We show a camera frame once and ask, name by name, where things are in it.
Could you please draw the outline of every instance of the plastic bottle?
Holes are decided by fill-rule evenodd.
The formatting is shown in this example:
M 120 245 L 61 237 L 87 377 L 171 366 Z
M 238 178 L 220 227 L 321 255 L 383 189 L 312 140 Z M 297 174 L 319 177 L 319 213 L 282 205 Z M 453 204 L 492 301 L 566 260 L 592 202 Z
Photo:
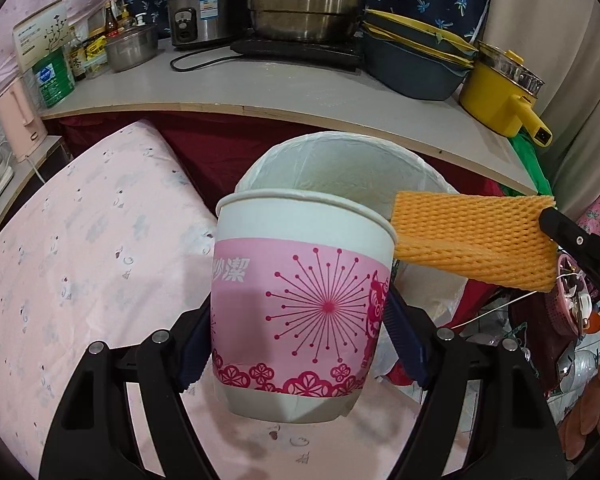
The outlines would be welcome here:
M 127 30 L 128 28 L 133 27 L 136 23 L 136 19 L 129 13 L 126 8 L 126 4 L 122 6 L 122 16 L 120 17 L 120 22 L 118 23 L 118 31 L 122 32 L 123 30 Z

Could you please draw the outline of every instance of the orange foam net sleeve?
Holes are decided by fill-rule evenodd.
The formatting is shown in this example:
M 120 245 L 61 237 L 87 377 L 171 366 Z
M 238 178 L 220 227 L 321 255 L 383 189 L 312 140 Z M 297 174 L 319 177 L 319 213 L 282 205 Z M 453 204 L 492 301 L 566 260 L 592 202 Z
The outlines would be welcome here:
M 394 257 L 501 286 L 549 292 L 557 246 L 538 218 L 550 196 L 473 196 L 401 191 L 391 224 Z

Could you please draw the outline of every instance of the green cloth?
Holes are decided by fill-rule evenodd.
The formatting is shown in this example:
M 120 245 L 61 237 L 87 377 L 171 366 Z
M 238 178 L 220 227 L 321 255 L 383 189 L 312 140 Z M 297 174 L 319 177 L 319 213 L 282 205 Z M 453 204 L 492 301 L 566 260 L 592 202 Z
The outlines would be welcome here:
M 509 138 L 509 142 L 516 150 L 516 153 L 522 161 L 522 165 L 525 167 L 526 172 L 531 177 L 531 180 L 536 185 L 538 195 L 550 195 L 553 196 L 551 191 L 551 185 L 549 181 L 544 177 L 540 164 L 538 163 L 538 157 L 536 156 L 536 149 L 534 142 L 531 140 L 531 136 L 526 132 L 524 128 L 520 129 L 520 132 L 515 136 Z M 517 192 L 510 187 L 500 184 L 500 189 L 506 196 L 520 196 L 522 193 Z

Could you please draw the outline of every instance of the black power cord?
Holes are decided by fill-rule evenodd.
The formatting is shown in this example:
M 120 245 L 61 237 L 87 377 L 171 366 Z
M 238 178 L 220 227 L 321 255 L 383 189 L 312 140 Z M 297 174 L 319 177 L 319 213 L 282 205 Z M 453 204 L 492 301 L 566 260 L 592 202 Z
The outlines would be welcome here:
M 229 61 L 231 59 L 236 59 L 236 58 L 242 57 L 242 54 L 238 54 L 237 56 L 226 56 L 226 57 L 220 57 L 218 59 L 212 59 L 211 61 L 207 61 L 206 63 L 200 63 L 199 65 L 194 65 L 194 66 L 187 66 L 186 68 L 181 68 L 179 66 L 176 66 L 177 62 L 179 62 L 183 59 L 187 59 L 187 57 L 195 56 L 196 54 L 202 54 L 203 52 L 210 52 L 212 50 L 217 50 L 218 48 L 220 48 L 220 46 L 215 45 L 215 46 L 210 46 L 207 48 L 202 48 L 200 50 L 194 50 L 193 52 L 187 52 L 186 54 L 183 54 L 182 56 L 178 56 L 175 59 L 172 59 L 169 62 L 169 66 L 171 67 L 172 70 L 175 70 L 176 72 L 193 72 L 194 70 L 204 68 L 205 66 L 210 66 L 210 65 L 220 63 L 223 61 Z

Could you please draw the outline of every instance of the white shelf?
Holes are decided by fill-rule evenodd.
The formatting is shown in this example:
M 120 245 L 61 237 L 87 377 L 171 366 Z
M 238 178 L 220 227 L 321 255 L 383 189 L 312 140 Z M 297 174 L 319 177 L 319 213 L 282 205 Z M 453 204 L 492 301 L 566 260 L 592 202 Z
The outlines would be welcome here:
M 78 83 L 43 119 L 94 112 L 174 110 L 216 112 L 310 124 L 389 139 L 492 178 L 525 194 L 536 188 L 505 137 L 446 102 L 409 99 L 363 72 L 348 73 L 290 62 L 240 60 L 189 73 L 170 69 L 174 52 L 141 66 Z M 234 54 L 228 47 L 192 56 L 189 66 Z

